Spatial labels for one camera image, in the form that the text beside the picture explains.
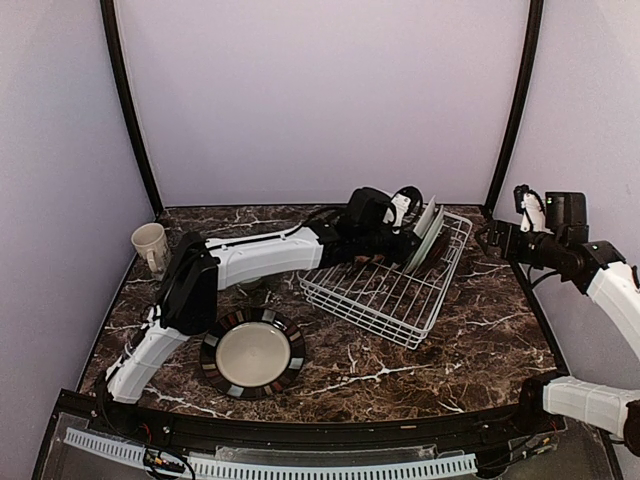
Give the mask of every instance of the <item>black frame pole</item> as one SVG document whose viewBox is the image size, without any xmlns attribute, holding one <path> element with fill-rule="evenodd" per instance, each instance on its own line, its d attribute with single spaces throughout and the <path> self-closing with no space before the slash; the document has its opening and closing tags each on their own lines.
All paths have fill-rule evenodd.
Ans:
<svg viewBox="0 0 640 480">
<path fill-rule="evenodd" d="M 138 169 L 144 182 L 144 188 L 149 197 L 149 203 L 153 208 L 153 212 L 157 215 L 162 213 L 164 207 L 158 192 L 158 186 L 153 178 L 151 164 L 147 151 L 144 148 L 140 125 L 138 125 L 138 116 L 133 104 L 131 89 L 129 88 L 129 80 L 127 78 L 127 70 L 125 68 L 124 56 L 122 55 L 122 45 L 120 43 L 120 34 L 118 32 L 118 22 L 116 20 L 116 10 L 114 0 L 100 0 L 100 8 L 102 9 L 102 21 L 104 23 L 104 34 L 107 39 L 107 47 L 109 49 L 109 57 L 111 58 L 111 68 L 113 69 L 113 77 L 120 97 L 120 106 L 122 114 L 129 132 L 129 139 L 133 153 L 138 163 Z"/>
<path fill-rule="evenodd" d="M 493 216 L 493 211 L 498 203 L 498 197 L 502 190 L 507 169 L 513 154 L 513 147 L 516 144 L 520 122 L 524 112 L 524 106 L 527 101 L 527 92 L 529 91 L 529 83 L 531 81 L 531 73 L 533 72 L 533 63 L 538 47 L 538 37 L 540 35 L 540 24 L 542 22 L 542 7 L 544 0 L 531 0 L 529 4 L 529 19 L 527 21 L 527 32 L 525 34 L 524 46 L 522 48 L 522 58 L 520 59 L 520 71 L 518 72 L 518 81 L 513 94 L 513 102 L 511 103 L 511 112 L 507 121 L 507 128 L 502 140 L 502 147 L 498 155 L 491 186 L 487 199 L 484 202 L 485 216 Z"/>
</svg>

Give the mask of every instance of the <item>mug handle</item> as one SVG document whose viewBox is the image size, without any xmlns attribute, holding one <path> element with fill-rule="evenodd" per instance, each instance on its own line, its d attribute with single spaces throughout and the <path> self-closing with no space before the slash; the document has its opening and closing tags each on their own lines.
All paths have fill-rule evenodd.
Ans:
<svg viewBox="0 0 640 480">
<path fill-rule="evenodd" d="M 155 254 L 153 250 L 149 250 L 147 252 L 147 263 L 149 263 L 149 268 L 152 273 L 158 273 L 158 264 L 156 263 Z"/>
</svg>

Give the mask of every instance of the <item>white plate center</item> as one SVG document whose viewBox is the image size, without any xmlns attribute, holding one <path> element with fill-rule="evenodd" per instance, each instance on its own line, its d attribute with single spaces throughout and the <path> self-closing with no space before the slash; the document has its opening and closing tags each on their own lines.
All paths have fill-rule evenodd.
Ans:
<svg viewBox="0 0 640 480">
<path fill-rule="evenodd" d="M 216 349 L 220 373 L 241 387 L 273 382 L 291 359 L 287 337 L 269 323 L 243 323 L 229 330 Z"/>
</svg>

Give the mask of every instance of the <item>plate with patterned rim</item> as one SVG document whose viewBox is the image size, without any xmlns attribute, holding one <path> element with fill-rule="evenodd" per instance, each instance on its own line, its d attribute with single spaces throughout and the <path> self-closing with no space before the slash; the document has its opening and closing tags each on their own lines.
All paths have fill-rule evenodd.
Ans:
<svg viewBox="0 0 640 480">
<path fill-rule="evenodd" d="M 245 308 L 219 318 L 200 347 L 204 376 L 221 393 L 258 399 L 282 392 L 305 360 L 298 326 L 268 308 Z"/>
</svg>

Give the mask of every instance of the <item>white wall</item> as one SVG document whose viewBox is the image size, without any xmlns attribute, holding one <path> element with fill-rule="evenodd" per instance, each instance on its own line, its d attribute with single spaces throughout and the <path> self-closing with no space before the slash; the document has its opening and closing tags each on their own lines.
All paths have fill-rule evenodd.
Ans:
<svg viewBox="0 0 640 480">
<path fill-rule="evenodd" d="M 151 218 L 99 2 L 0 2 L 0 478 L 30 478 Z"/>
<path fill-rule="evenodd" d="M 523 123 L 496 218 L 513 187 L 587 194 L 593 240 L 640 263 L 640 3 L 546 2 Z M 598 307 L 552 279 L 537 291 L 571 371 L 640 388 L 640 362 Z M 625 455 L 628 478 L 638 459 Z"/>
<path fill-rule="evenodd" d="M 117 3 L 166 205 L 484 202 L 528 1 Z"/>
</svg>

